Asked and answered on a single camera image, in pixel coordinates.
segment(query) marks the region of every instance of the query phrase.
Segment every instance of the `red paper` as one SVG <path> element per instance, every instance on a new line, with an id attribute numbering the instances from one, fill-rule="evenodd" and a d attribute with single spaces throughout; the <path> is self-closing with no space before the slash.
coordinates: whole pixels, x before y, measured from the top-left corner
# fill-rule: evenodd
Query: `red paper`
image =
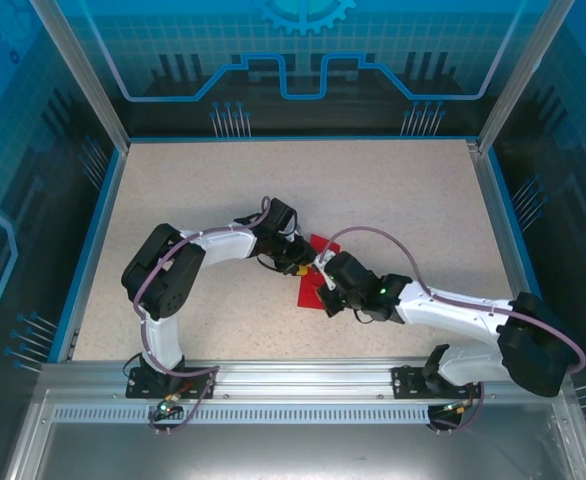
<path id="1" fill-rule="evenodd" d="M 320 237 L 318 235 L 311 235 L 311 241 L 309 242 L 311 246 L 318 252 L 324 250 L 328 239 Z M 337 243 L 333 243 L 329 250 L 332 250 L 335 253 L 340 251 L 340 246 Z M 317 296 L 315 291 L 324 285 L 324 277 L 321 273 L 318 273 L 314 270 L 309 270 L 309 273 L 302 277 L 300 281 L 300 293 L 297 298 L 297 306 L 304 307 L 304 308 L 317 308 L 323 310 L 324 307 L 322 306 L 322 302 Z"/>

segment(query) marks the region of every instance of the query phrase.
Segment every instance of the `gear graphic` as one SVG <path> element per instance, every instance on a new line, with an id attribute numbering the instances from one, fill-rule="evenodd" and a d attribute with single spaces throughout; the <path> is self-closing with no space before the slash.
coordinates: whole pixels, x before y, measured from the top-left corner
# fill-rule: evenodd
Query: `gear graphic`
<path id="1" fill-rule="evenodd" d="M 0 0 L 0 37 L 12 49 L 26 40 L 33 21 L 28 0 Z"/>
<path id="2" fill-rule="evenodd" d="M 335 20 L 344 20 L 346 10 L 355 0 L 254 0 L 262 12 L 262 20 L 270 20 L 273 28 L 283 27 L 288 35 L 309 30 L 319 34 L 322 28 L 333 28 Z"/>

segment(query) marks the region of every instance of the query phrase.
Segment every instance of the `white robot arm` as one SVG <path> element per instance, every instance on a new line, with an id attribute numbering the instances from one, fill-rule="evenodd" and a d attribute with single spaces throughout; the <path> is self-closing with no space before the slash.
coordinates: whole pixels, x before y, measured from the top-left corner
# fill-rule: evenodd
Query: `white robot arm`
<path id="1" fill-rule="evenodd" d="M 299 234 L 295 210 L 277 199 L 259 225 L 233 229 L 247 225 L 256 215 L 237 219 L 227 231 L 200 235 L 187 243 L 142 295 L 140 306 L 150 317 L 145 322 L 149 352 L 165 369 L 179 369 L 183 362 L 175 314 L 186 301 L 199 269 L 260 254 L 269 256 L 282 273 L 311 264 L 321 272 L 326 284 L 317 293 L 329 316 L 352 309 L 377 321 L 429 325 L 478 340 L 464 347 L 442 345 L 431 354 L 423 375 L 436 395 L 451 385 L 512 380 L 538 395 L 555 396 L 568 367 L 576 362 L 574 350 L 549 333 L 565 328 L 537 297 L 522 293 L 516 300 L 487 300 L 425 289 L 420 281 L 402 275 L 377 277 L 348 252 L 315 251 Z M 155 229 L 122 276 L 129 299 L 133 301 L 169 247 L 193 233 L 167 224 Z M 532 316 L 550 328 L 514 318 L 518 315 Z M 156 368 L 148 352 L 143 355 Z"/>

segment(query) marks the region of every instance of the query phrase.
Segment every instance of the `glass wall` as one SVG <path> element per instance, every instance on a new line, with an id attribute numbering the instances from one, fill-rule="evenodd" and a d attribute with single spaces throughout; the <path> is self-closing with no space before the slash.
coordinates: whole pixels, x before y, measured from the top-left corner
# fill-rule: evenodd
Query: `glass wall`
<path id="1" fill-rule="evenodd" d="M 495 152 L 538 288 L 586 348 L 586 1 L 574 4 Z M 575 380 L 586 385 L 586 371 Z"/>
<path id="2" fill-rule="evenodd" d="M 0 477 L 113 150 L 30 4 L 0 2 Z"/>
<path id="3" fill-rule="evenodd" d="M 133 136 L 476 135 L 547 0 L 62 0 Z"/>

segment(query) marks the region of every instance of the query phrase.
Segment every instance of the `speckled tabletop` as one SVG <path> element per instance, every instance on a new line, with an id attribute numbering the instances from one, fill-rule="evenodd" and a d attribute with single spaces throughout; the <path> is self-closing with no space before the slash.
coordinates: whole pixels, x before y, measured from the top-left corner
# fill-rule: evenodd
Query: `speckled tabletop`
<path id="1" fill-rule="evenodd" d="M 257 212 L 263 195 L 297 209 L 305 233 L 352 225 L 403 241 L 427 282 L 474 296 L 509 297 L 493 230 L 464 140 L 346 140 L 135 144 L 100 256 L 75 360 L 122 360 L 140 351 L 139 321 L 122 271 L 160 223 L 199 230 Z M 378 274 L 413 276 L 391 242 L 340 239 Z M 190 359 L 428 355 L 466 338 L 429 327 L 361 325 L 298 308 L 299 279 L 233 260 L 200 271 L 181 309 Z"/>

